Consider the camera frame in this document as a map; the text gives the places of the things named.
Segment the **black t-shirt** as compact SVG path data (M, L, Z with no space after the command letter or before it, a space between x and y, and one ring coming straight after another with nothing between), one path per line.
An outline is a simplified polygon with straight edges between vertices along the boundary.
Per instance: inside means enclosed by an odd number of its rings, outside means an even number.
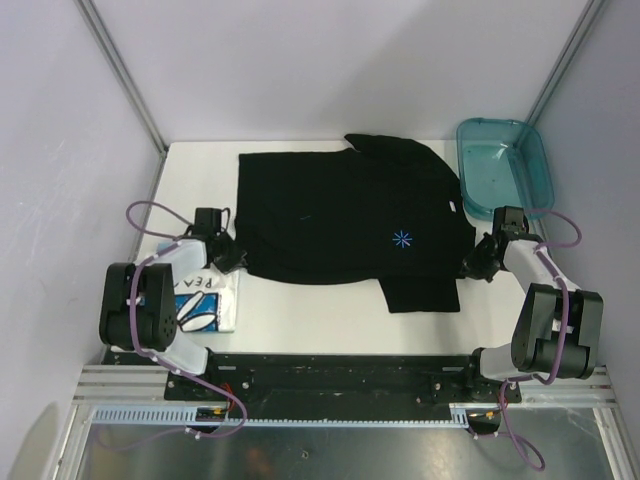
M375 280L392 313L459 312L476 231L458 176L411 139L346 143L240 156L235 232L248 272L300 285Z

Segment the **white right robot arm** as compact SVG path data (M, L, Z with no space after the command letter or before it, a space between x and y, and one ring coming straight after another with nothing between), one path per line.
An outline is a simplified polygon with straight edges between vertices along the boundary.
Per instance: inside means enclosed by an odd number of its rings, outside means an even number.
M582 289L555 264L548 244L529 231L527 212L503 206L494 210L485 233L462 264L461 275L491 282L512 274L525 294L512 339L501 347L478 348L477 367L461 376L463 393L484 401L497 381L589 378L597 360L604 300Z

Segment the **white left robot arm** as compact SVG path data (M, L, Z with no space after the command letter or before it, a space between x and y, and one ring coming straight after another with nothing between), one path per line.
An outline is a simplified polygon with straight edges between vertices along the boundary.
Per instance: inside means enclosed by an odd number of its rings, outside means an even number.
M230 235L227 208L200 207L193 218L177 219L176 233L130 223L158 243L136 262L107 268L99 336L115 350L187 376L187 389L207 400L219 392L221 376L212 352L192 337L235 331L246 253Z

